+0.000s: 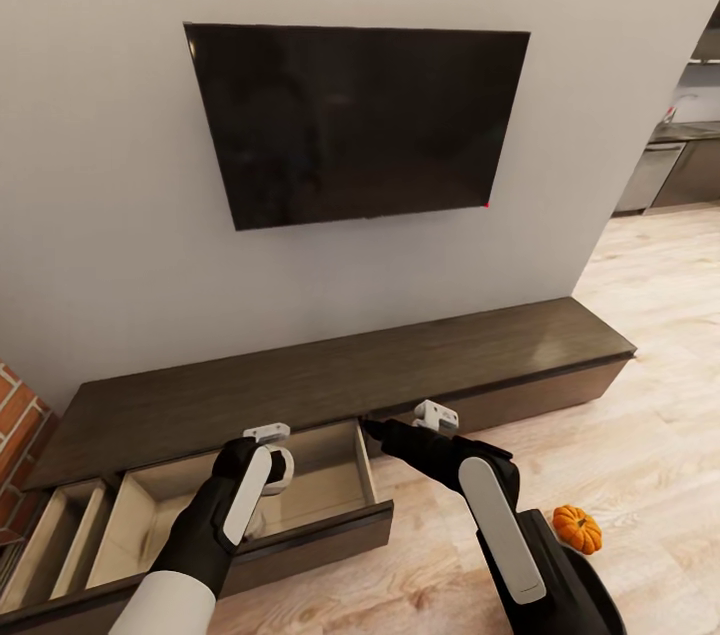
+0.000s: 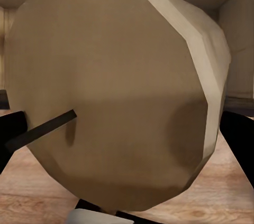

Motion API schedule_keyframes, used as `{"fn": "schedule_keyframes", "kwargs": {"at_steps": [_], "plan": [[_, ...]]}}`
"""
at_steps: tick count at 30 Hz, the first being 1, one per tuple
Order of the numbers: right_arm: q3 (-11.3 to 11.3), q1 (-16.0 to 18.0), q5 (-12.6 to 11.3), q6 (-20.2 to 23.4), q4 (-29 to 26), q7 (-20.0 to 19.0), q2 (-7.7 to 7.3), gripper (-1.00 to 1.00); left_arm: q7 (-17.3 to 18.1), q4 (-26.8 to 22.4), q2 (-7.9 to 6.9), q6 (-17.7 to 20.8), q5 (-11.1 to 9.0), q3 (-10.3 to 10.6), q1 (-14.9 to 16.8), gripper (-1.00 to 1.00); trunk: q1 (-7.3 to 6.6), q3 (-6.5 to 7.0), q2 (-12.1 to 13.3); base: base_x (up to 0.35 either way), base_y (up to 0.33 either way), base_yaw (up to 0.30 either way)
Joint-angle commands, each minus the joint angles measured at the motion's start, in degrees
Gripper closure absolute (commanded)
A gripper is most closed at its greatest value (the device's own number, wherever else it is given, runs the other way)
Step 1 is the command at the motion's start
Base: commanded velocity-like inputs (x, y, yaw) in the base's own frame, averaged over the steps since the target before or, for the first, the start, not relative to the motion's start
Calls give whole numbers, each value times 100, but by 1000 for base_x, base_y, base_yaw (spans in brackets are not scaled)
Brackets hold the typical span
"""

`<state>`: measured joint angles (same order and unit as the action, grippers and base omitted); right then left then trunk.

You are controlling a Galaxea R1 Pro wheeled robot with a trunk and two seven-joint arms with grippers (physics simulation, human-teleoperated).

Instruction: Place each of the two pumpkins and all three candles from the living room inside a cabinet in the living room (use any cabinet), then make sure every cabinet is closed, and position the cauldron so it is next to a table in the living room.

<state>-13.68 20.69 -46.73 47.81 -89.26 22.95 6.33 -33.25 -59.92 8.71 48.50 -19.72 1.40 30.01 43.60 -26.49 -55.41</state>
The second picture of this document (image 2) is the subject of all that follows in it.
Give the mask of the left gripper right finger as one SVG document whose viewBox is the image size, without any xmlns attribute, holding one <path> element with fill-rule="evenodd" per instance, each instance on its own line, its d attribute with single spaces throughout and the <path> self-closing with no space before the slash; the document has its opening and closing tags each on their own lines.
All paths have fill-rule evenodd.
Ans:
<svg viewBox="0 0 254 224">
<path fill-rule="evenodd" d="M 254 119 L 224 111 L 220 131 L 254 188 Z"/>
</svg>

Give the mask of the pillar candle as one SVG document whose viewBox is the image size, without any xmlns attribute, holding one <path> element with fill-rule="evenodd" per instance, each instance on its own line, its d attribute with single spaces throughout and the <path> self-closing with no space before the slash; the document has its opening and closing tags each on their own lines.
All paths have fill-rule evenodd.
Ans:
<svg viewBox="0 0 254 224">
<path fill-rule="evenodd" d="M 74 196 L 144 212 L 190 188 L 215 152 L 232 55 L 184 0 L 26 0 L 5 41 L 11 114 Z"/>
</svg>

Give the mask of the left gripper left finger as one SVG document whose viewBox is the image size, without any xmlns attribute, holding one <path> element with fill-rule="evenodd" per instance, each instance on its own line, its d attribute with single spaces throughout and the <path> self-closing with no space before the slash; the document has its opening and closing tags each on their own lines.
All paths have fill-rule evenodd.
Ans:
<svg viewBox="0 0 254 224">
<path fill-rule="evenodd" d="M 28 131 L 23 111 L 18 111 L 0 117 L 0 174 L 3 172 L 13 153 L 10 153 L 5 144 Z"/>
</svg>

